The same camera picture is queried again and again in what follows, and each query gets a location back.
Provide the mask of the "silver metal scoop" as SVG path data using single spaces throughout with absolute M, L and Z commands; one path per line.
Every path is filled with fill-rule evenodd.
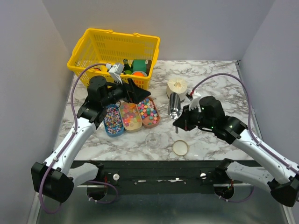
M 169 96 L 168 115 L 172 120 L 177 120 L 182 114 L 181 101 L 177 93 L 172 92 Z

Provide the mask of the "beige tray of gummy candies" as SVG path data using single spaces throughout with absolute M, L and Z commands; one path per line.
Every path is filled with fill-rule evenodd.
M 137 132 L 142 127 L 142 118 L 136 104 L 121 102 L 120 113 L 124 129 L 129 133 Z

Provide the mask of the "pink tray of star candies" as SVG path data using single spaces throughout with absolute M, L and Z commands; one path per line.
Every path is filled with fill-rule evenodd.
M 145 128 L 154 128 L 159 124 L 160 116 L 151 97 L 147 97 L 138 103 L 137 108 Z

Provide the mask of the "blue tray of striped candies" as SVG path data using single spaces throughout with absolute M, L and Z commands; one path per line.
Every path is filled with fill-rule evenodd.
M 103 120 L 104 128 L 109 137 L 118 137 L 124 133 L 124 125 L 117 105 L 109 105 Z

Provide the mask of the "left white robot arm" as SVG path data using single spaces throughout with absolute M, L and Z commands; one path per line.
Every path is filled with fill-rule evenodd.
M 74 125 L 65 139 L 43 163 L 36 162 L 31 168 L 39 196 L 64 203 L 75 187 L 87 181 L 101 183 L 104 176 L 99 166 L 86 162 L 71 168 L 75 157 L 103 122 L 108 106 L 120 100 L 137 104 L 150 95 L 150 91 L 138 87 L 131 78 L 127 83 L 111 83 L 103 76 L 92 77 L 85 102 L 75 114 Z

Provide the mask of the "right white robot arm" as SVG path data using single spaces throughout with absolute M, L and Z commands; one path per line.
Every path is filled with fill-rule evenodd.
M 198 128 L 213 133 L 218 139 L 233 145 L 253 158 L 258 167 L 248 167 L 224 159 L 215 168 L 215 178 L 221 183 L 229 179 L 259 187 L 280 204 L 292 207 L 299 200 L 299 166 L 283 157 L 236 117 L 225 115 L 222 104 L 213 96 L 193 98 L 181 106 L 178 94 L 169 98 L 168 114 L 175 128 L 191 131 Z

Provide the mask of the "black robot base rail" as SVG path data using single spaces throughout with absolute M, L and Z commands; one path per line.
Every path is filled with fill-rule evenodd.
M 215 169 L 220 161 L 92 161 L 100 168 L 87 193 L 96 196 L 212 194 L 232 189 L 232 180 Z

